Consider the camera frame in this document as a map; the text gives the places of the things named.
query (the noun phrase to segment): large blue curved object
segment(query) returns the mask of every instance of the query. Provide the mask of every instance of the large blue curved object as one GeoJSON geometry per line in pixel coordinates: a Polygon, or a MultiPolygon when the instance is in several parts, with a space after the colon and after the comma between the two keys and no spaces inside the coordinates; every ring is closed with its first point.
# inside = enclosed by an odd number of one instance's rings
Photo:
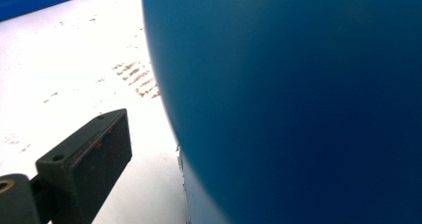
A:
{"type": "Polygon", "coordinates": [[[192,223],[422,223],[422,0],[143,9],[192,223]]]}

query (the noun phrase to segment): round hole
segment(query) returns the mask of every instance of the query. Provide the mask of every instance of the round hole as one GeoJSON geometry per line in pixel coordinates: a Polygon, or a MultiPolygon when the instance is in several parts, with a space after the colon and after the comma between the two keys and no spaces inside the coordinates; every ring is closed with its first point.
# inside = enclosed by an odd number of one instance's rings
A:
{"type": "Polygon", "coordinates": [[[63,158],[65,158],[65,156],[64,156],[64,155],[62,155],[62,154],[59,154],[59,155],[54,156],[54,157],[52,158],[52,160],[53,160],[53,161],[60,161],[60,160],[62,160],[63,158]]]}
{"type": "Polygon", "coordinates": [[[15,180],[13,179],[0,180],[0,193],[9,190],[13,185],[15,185],[15,180]]]}

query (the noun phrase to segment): screw hole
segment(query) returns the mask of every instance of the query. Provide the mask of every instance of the screw hole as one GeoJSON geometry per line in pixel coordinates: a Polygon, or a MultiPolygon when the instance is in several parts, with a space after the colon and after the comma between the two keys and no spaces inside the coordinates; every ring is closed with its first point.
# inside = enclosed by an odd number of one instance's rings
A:
{"type": "Polygon", "coordinates": [[[13,179],[0,180],[0,193],[9,190],[15,184],[13,179]]]}
{"type": "Polygon", "coordinates": [[[64,155],[62,155],[62,154],[59,154],[59,155],[54,156],[54,157],[52,158],[52,160],[53,160],[53,161],[60,161],[60,160],[62,160],[63,158],[65,158],[65,156],[64,156],[64,155]]]}

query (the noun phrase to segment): blue container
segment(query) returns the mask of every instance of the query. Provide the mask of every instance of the blue container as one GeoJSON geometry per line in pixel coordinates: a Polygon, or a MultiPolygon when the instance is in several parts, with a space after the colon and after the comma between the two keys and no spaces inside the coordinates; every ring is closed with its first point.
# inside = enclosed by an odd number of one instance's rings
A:
{"type": "Polygon", "coordinates": [[[422,0],[143,9],[192,223],[422,223],[422,0]]]}

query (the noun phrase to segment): white surface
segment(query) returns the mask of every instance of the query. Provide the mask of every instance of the white surface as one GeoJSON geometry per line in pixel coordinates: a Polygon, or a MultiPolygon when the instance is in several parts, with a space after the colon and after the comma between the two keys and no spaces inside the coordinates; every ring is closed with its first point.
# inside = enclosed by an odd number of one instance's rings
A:
{"type": "Polygon", "coordinates": [[[35,161],[91,118],[127,108],[133,158],[95,223],[186,223],[152,73],[128,75],[150,70],[142,29],[140,0],[73,0],[0,22],[0,176],[32,178],[35,161]]]}

